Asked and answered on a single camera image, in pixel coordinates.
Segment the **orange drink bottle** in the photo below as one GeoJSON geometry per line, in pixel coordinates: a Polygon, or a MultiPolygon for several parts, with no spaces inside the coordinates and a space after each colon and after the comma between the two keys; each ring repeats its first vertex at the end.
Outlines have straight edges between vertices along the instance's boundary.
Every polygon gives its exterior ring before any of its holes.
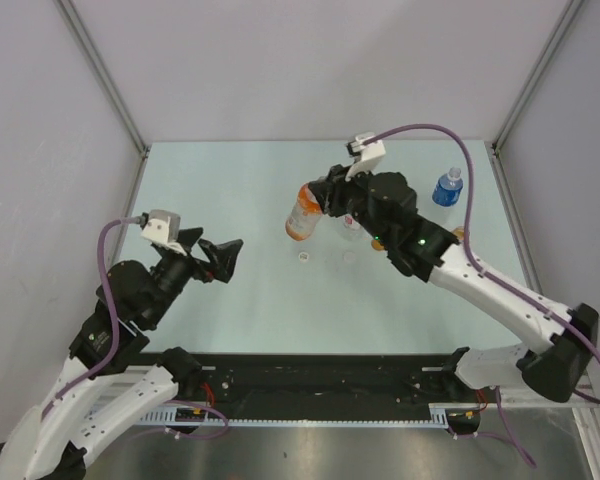
{"type": "Polygon", "coordinates": [[[323,216],[315,196],[305,183],[299,190],[296,203],[285,222],[286,233],[295,241],[308,239],[323,216]]]}

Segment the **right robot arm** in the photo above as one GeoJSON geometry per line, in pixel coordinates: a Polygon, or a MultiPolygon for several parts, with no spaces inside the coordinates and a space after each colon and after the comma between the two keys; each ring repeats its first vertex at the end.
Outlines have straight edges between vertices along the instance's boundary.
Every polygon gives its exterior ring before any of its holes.
{"type": "Polygon", "coordinates": [[[488,386],[526,386],[541,397],[565,403],[576,392],[592,353],[598,313],[581,304],[569,308],[506,279],[471,260],[458,238],[422,217],[417,194],[400,173],[359,173],[348,179],[336,165],[308,187],[321,211],[348,214],[407,277],[452,292],[499,322],[519,344],[491,350],[461,348],[441,376],[443,393],[464,401],[488,386]]]}

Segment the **clear water bottle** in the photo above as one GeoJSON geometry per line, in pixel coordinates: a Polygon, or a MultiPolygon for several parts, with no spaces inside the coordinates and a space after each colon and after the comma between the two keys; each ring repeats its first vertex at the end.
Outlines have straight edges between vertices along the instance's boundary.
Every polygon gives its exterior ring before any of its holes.
{"type": "Polygon", "coordinates": [[[346,214],[340,221],[340,234],[347,241],[357,241],[364,237],[365,230],[353,216],[346,214]]]}

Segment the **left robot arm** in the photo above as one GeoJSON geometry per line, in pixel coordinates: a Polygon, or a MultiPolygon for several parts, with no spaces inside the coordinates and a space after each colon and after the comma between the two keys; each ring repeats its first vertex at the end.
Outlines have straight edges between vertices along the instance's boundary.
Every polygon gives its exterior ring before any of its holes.
{"type": "Polygon", "coordinates": [[[101,267],[93,313],[69,347],[54,388],[0,443],[0,479],[81,479],[144,415],[176,398],[194,397],[201,364],[180,347],[161,353],[141,379],[105,406],[95,405],[119,381],[190,281],[227,283],[244,245],[216,245],[202,229],[151,240],[158,262],[124,260],[101,267]]]}

